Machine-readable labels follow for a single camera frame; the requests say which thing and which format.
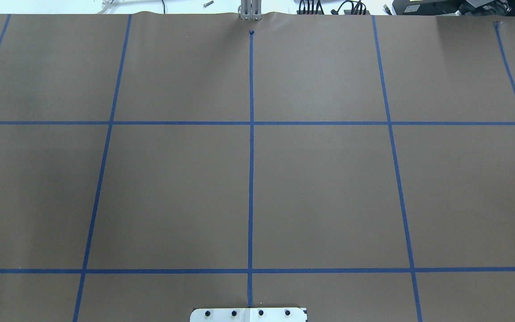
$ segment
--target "black cable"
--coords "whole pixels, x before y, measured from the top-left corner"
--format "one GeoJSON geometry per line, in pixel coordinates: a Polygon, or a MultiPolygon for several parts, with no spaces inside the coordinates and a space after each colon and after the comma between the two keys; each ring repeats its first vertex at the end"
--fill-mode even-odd
{"type": "Polygon", "coordinates": [[[351,0],[345,0],[345,1],[343,1],[343,3],[341,4],[341,6],[339,6],[339,8],[337,8],[337,10],[335,10],[335,9],[331,10],[331,13],[335,12],[335,13],[333,13],[333,14],[339,14],[339,11],[341,10],[341,7],[342,7],[344,4],[346,4],[347,2],[350,2],[350,3],[351,3],[351,10],[353,10],[353,7],[355,6],[355,2],[353,2],[353,1],[351,1],[351,0]]]}
{"type": "Polygon", "coordinates": [[[388,8],[388,6],[386,4],[384,4],[383,6],[383,10],[384,12],[386,12],[389,16],[392,16],[393,13],[391,12],[391,9],[388,8]]]}
{"type": "Polygon", "coordinates": [[[317,0],[317,7],[315,8],[315,14],[319,13],[319,9],[321,9],[321,14],[325,14],[323,12],[323,6],[321,6],[321,0],[317,0]]]}
{"type": "Polygon", "coordinates": [[[353,0],[345,0],[337,10],[333,9],[331,10],[331,14],[339,14],[339,11],[341,10],[341,7],[343,7],[344,4],[347,2],[350,2],[351,4],[351,14],[367,14],[367,6],[365,6],[364,3],[359,1],[353,1],[353,0]]]}

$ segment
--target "black box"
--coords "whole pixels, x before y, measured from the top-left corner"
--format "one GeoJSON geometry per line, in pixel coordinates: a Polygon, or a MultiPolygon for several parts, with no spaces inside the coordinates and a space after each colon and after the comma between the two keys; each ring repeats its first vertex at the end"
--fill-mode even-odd
{"type": "Polygon", "coordinates": [[[455,13],[464,0],[393,0],[395,13],[413,16],[437,16],[455,13]]]}

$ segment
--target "table surface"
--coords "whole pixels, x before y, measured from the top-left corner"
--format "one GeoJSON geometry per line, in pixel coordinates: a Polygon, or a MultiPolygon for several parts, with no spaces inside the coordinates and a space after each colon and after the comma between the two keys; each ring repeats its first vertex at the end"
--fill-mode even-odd
{"type": "Polygon", "coordinates": [[[501,20],[0,15],[0,321],[515,321],[501,20]]]}

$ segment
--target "metal mount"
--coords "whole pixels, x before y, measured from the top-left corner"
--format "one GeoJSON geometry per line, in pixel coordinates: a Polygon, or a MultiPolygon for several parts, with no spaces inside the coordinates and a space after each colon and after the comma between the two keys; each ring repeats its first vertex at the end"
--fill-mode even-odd
{"type": "Polygon", "coordinates": [[[262,0],[241,0],[242,20],[262,20],[262,0]]]}
{"type": "Polygon", "coordinates": [[[307,309],[195,309],[190,315],[190,322],[307,322],[307,309]]]}

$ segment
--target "white surface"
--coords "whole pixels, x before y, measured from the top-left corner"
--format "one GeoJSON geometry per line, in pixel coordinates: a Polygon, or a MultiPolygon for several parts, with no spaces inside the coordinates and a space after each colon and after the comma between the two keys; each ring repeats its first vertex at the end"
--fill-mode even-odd
{"type": "MultiPolygon", "coordinates": [[[[168,14],[200,14],[237,12],[240,0],[214,0],[214,3],[204,8],[209,0],[164,0],[168,14]]],[[[341,0],[321,0],[325,14],[331,14],[331,9],[337,9],[341,0]]],[[[383,4],[391,10],[393,0],[366,0],[367,9],[372,15],[386,14],[383,4]]],[[[295,14],[299,0],[262,0],[262,12],[281,12],[295,14]]],[[[349,9],[345,4],[341,8],[349,9]]],[[[162,13],[161,0],[114,0],[106,10],[106,14],[130,14],[142,11],[162,13]]],[[[102,10],[102,0],[0,0],[0,13],[13,14],[96,14],[102,10]]]]}
{"type": "Polygon", "coordinates": [[[304,308],[229,308],[229,309],[195,309],[190,314],[190,322],[306,322],[304,308]]]}

